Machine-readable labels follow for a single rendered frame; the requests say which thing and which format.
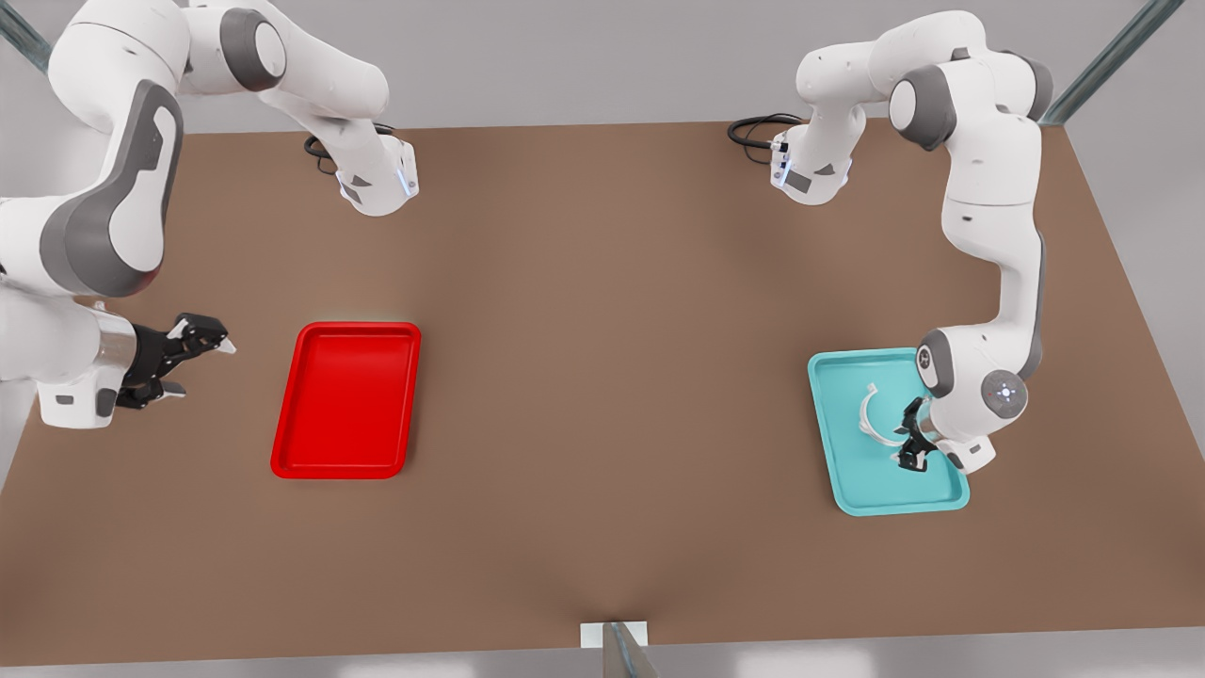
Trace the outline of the white drainage pipe clamp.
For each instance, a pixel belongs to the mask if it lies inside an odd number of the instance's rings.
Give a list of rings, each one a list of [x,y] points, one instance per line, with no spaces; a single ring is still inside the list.
[[[860,432],[868,435],[868,437],[875,443],[878,443],[878,446],[904,446],[905,437],[909,435],[909,428],[904,424],[904,421],[899,421],[897,428],[892,429],[892,437],[878,432],[878,429],[872,424],[871,415],[869,413],[869,405],[871,399],[877,394],[877,387],[872,382],[868,383],[866,395],[862,397],[860,406],[858,407],[858,428],[860,429]]]

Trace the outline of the teal rectangular tray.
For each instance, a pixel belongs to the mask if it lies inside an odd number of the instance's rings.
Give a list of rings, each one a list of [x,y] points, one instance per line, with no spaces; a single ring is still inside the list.
[[[942,454],[925,458],[924,473],[900,468],[892,458],[899,447],[878,446],[858,428],[868,383],[878,389],[869,405],[871,421],[888,437],[904,408],[928,393],[915,369],[915,353],[913,347],[834,350],[809,361],[831,494],[850,515],[962,509],[969,502],[968,481]]]

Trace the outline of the red rectangular tray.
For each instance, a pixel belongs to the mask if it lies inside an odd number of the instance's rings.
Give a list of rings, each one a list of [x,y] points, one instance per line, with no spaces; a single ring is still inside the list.
[[[408,456],[422,334],[315,322],[296,335],[270,467],[281,479],[389,479]]]

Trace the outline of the silver frame post with foot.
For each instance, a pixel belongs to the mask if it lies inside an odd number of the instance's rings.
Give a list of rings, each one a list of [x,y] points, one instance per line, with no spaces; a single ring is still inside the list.
[[[602,649],[602,678],[660,678],[647,655],[648,621],[584,621],[580,645]]]

